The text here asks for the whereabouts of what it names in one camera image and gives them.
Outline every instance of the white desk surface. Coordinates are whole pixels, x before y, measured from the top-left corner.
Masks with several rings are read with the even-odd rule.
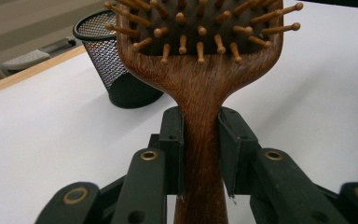
[[[285,17],[295,21],[302,28],[285,35],[275,67],[224,106],[242,114],[262,147],[284,150],[338,192],[358,181],[358,8],[305,3]],[[164,95],[115,107],[86,53],[0,91],[0,223],[33,223],[64,186],[102,188],[126,174],[172,106]],[[254,222],[247,200],[227,201],[230,223]]]

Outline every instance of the hairbrush bristle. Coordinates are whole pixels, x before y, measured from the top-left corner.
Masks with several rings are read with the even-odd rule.
[[[169,55],[184,54],[197,55],[198,63],[203,64],[205,54],[216,53],[232,54],[234,62],[241,63],[241,54],[271,47],[271,35],[298,30],[297,22],[289,26],[269,27],[269,24],[303,8],[302,3],[297,3],[268,11],[278,0],[117,1],[129,10],[109,3],[105,7],[127,18],[131,27],[106,28],[130,36],[133,49],[140,53],[162,56],[162,64],[169,62]]]

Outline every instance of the black mesh pencil cup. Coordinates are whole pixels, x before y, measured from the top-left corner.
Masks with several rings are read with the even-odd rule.
[[[127,71],[117,54],[116,32],[107,30],[107,23],[116,24],[116,13],[96,12],[75,25],[74,36],[83,42],[110,101],[122,108],[137,108],[157,101],[163,92]]]

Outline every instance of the hairbrush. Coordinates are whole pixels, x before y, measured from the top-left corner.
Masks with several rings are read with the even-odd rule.
[[[282,0],[117,0],[121,61],[135,76],[165,91],[185,116],[184,194],[175,223],[227,223],[219,171],[217,116],[228,96],[278,61]]]

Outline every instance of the wooden table edge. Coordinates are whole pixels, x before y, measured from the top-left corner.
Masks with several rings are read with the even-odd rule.
[[[39,63],[35,66],[32,66],[30,68],[27,68],[19,73],[16,73],[10,77],[6,77],[0,80],[0,91],[12,86],[16,83],[19,83],[29,77],[33,77],[57,64],[63,63],[69,59],[74,58],[77,55],[80,55],[82,53],[86,52],[85,48],[83,46],[79,46],[75,49],[71,49],[61,55],[58,55],[52,59],[49,59],[45,62]]]

